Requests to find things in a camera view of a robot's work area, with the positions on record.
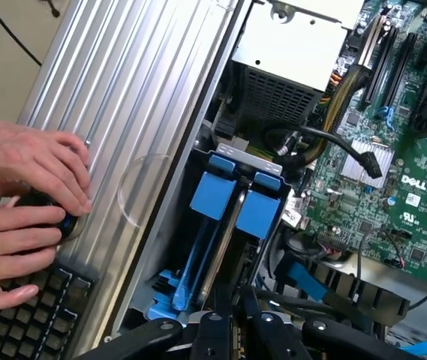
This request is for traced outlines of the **person's right hand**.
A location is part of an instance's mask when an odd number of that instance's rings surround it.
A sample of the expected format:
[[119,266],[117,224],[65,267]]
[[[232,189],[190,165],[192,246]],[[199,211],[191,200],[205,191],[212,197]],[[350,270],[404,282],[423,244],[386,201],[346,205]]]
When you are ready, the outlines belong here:
[[64,217],[65,210],[55,206],[0,206],[0,310],[38,294],[34,284],[6,291],[1,282],[39,272],[53,263],[62,237],[54,225]]

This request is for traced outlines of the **person's left hand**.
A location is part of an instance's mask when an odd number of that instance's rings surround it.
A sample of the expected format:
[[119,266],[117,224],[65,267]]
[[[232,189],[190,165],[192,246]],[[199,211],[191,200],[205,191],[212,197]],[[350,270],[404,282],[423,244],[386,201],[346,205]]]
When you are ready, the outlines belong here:
[[83,215],[91,210],[88,165],[89,151],[76,135],[0,121],[0,197],[31,187]]

